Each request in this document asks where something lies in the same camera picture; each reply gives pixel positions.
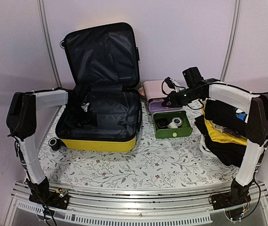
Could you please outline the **pink purple drawer box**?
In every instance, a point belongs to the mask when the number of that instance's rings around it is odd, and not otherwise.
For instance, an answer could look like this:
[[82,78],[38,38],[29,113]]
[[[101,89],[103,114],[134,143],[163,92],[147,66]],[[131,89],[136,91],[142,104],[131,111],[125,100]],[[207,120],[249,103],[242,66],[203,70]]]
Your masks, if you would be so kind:
[[161,85],[164,81],[145,81],[143,83],[144,94],[146,97],[147,106],[151,114],[164,111],[178,111],[181,107],[170,108],[163,107],[162,102],[166,95],[162,92]]

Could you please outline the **black gold-edged box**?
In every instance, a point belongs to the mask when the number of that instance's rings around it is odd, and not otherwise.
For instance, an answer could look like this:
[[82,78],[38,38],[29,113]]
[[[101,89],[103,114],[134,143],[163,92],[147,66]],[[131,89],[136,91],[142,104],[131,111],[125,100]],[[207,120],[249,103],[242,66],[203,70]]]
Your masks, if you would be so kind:
[[156,125],[159,129],[167,128],[169,123],[170,122],[167,118],[156,119]]

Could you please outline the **green drawer box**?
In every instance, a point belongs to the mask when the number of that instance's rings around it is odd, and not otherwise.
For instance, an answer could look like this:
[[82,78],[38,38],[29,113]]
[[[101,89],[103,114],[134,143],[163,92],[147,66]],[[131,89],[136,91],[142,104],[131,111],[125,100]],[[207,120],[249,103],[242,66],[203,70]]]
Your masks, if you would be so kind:
[[192,127],[186,111],[170,111],[153,114],[155,137],[158,139],[188,137]]

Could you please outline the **white plastic basket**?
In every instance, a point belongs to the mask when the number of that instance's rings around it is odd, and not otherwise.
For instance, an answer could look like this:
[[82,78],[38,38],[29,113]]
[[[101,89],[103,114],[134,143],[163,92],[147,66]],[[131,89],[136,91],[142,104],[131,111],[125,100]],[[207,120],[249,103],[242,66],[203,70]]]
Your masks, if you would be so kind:
[[206,155],[211,155],[212,152],[207,148],[206,144],[205,144],[205,137],[204,135],[201,135],[200,137],[200,143],[199,143],[199,148],[200,151]]

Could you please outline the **yellow cloth item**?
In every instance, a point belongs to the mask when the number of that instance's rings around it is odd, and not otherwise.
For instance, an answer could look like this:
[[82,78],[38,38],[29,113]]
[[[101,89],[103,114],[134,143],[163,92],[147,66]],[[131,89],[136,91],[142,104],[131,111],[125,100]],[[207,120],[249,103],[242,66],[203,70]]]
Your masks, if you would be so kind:
[[213,126],[213,123],[209,120],[204,119],[205,126],[208,131],[208,135],[213,142],[218,143],[233,143],[238,145],[247,146],[247,139],[244,137],[235,137],[229,133],[223,133],[220,130],[216,130]]

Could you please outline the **yellow Pikachu suitcase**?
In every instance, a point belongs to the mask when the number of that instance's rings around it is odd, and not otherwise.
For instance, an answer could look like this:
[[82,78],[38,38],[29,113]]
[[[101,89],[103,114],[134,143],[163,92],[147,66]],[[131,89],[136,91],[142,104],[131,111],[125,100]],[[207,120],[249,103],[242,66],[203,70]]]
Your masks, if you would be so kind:
[[53,150],[129,152],[142,124],[142,104],[136,86],[140,81],[139,52],[134,31],[125,22],[73,31],[62,48],[76,85],[89,86],[88,101],[98,126],[79,125],[64,108]]

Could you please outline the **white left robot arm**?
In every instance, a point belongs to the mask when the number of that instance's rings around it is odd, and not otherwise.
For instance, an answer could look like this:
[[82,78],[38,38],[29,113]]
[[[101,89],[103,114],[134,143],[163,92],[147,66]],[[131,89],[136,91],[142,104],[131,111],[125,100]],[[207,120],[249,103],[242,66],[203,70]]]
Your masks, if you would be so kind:
[[46,180],[38,160],[34,138],[37,127],[37,111],[64,105],[81,126],[97,126],[96,114],[91,111],[91,105],[88,102],[89,91],[89,87],[76,86],[74,89],[57,87],[16,92],[13,95],[6,124],[10,131],[9,136],[13,137],[20,146],[20,150],[16,154],[20,158],[28,179],[33,184],[40,185]]

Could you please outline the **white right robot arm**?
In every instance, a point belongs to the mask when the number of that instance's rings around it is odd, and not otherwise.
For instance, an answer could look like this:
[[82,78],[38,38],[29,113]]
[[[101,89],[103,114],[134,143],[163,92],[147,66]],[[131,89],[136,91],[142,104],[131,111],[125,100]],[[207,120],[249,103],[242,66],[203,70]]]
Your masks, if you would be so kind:
[[247,186],[253,179],[260,156],[268,145],[268,93],[253,93],[218,79],[204,79],[197,67],[184,70],[187,87],[175,90],[170,77],[164,82],[172,91],[164,97],[163,107],[178,108],[194,100],[205,100],[222,120],[220,125],[233,129],[247,139],[235,184]]

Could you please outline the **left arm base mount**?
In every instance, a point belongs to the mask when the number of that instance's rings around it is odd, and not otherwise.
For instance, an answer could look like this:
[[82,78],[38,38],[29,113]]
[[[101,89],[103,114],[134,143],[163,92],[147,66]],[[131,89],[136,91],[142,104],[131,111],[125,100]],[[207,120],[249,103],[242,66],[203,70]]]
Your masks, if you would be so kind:
[[70,201],[70,195],[64,189],[59,189],[53,192],[49,192],[49,196],[43,199],[35,192],[32,192],[29,197],[29,201],[41,204],[43,207],[48,206],[61,210],[67,210]]

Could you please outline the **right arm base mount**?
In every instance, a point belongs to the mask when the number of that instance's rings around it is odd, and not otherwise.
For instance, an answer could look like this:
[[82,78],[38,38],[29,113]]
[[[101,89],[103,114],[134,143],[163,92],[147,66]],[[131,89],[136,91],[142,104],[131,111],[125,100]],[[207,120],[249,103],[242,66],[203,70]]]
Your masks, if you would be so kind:
[[250,202],[251,196],[249,188],[253,184],[257,184],[255,179],[252,179],[251,182],[245,186],[240,185],[235,179],[233,179],[229,192],[211,195],[213,209],[220,210]]

